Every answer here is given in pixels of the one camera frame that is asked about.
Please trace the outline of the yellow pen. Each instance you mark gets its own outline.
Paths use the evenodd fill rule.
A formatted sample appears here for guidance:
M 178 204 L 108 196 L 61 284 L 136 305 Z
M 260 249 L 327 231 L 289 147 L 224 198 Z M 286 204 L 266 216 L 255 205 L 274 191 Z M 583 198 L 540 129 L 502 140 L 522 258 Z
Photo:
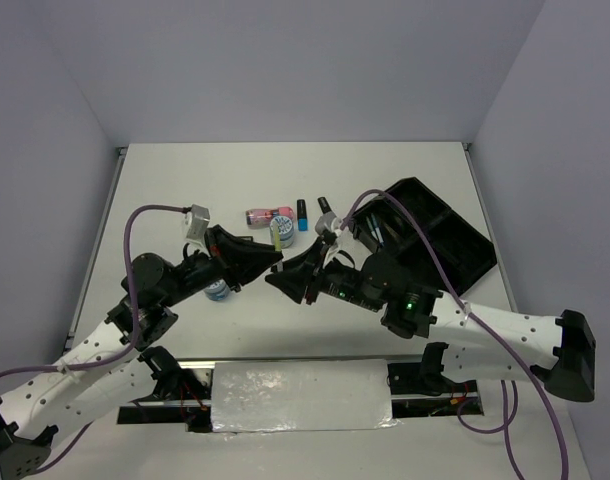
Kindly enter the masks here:
M 278 226 L 274 223 L 270 225 L 270 233 L 272 235 L 272 242 L 276 252 L 282 251 L 281 239 Z

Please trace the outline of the green gel pen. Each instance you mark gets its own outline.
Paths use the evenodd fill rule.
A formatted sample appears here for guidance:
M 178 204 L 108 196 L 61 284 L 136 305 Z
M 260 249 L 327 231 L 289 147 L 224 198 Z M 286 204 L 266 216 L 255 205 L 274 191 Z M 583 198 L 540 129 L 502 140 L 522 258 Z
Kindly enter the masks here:
M 375 219 L 372 216 L 368 216 L 367 217 L 367 223 L 370 227 L 370 231 L 371 234 L 373 235 L 374 239 L 376 240 L 377 244 L 380 245 L 382 243 L 382 240 L 380 238 L 380 230 L 377 226 L 377 223 L 375 221 Z

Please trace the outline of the pink highlighter marker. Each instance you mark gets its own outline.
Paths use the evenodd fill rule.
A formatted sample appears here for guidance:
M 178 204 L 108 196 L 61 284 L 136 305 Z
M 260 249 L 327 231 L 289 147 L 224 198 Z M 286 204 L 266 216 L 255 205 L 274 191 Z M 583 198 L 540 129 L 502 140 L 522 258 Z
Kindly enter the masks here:
M 323 214 L 326 214 L 326 213 L 329 213 L 329 212 L 332 211 L 332 209 L 331 209 L 331 207 L 329 205 L 329 202 L 328 202 L 328 200 L 325 197 L 319 197 L 317 199 L 317 202 L 318 202 L 319 207 L 321 209 L 321 212 Z

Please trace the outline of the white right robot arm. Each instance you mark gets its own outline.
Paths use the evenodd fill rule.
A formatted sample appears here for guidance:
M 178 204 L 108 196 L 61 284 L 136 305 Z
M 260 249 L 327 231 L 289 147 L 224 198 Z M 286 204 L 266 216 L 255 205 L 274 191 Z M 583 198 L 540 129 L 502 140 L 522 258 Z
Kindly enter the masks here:
M 580 312 L 537 316 L 474 304 L 417 283 L 384 252 L 356 269 L 322 242 L 265 280 L 297 304 L 325 294 L 380 313 L 382 325 L 400 338 L 425 340 L 420 380 L 431 391 L 470 380 L 526 379 L 571 402 L 595 398 L 597 344 Z

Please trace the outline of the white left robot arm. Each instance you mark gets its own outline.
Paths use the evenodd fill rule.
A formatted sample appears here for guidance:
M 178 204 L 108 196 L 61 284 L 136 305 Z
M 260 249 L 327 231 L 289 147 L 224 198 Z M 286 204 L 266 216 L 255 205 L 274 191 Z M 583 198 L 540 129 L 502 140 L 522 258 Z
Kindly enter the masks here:
M 178 317 L 172 307 L 224 281 L 256 280 L 283 256 L 274 247 L 207 229 L 207 250 L 174 265 L 154 253 L 133 259 L 126 296 L 83 341 L 31 380 L 0 396 L 0 477 L 45 470 L 52 449 L 124 403 L 174 396 L 183 370 L 158 340 Z

